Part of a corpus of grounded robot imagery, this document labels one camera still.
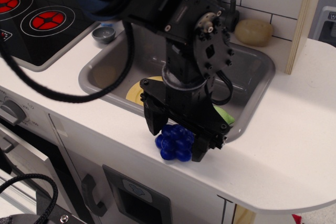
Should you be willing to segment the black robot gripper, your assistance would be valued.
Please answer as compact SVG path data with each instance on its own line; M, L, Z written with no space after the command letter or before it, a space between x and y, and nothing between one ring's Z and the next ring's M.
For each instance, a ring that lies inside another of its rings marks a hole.
M200 162L207 151L221 149L230 131L223 118L216 112L205 86L195 90L174 89L163 81L142 79L141 101L144 116L152 135L158 135L168 119L193 132L192 161Z

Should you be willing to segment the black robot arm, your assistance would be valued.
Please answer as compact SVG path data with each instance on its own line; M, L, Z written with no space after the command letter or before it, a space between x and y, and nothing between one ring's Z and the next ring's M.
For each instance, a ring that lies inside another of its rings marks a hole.
M228 123L216 112L227 100L212 98L216 77L229 83L223 70L232 62L229 35L219 0L77 0L83 12L100 22L122 21L133 45L132 25L166 39L162 81L142 79L141 100L150 132L157 135L167 121L194 133L192 160L221 148Z

